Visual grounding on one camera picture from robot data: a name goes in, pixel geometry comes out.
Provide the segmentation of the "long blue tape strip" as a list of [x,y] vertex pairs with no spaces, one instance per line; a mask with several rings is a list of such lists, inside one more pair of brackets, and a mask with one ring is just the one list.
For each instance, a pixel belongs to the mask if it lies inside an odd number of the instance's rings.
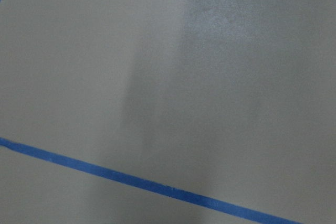
[[112,180],[135,188],[143,189],[162,196],[167,196],[200,207],[218,211],[234,217],[253,221],[256,223],[295,223],[293,220],[266,214],[242,206],[230,204],[218,199],[192,193],[168,185],[118,172],[99,165],[87,163],[75,158],[56,154],[30,145],[22,144],[1,138],[1,146],[33,158],[44,160],[60,166],[75,169],[90,175]]

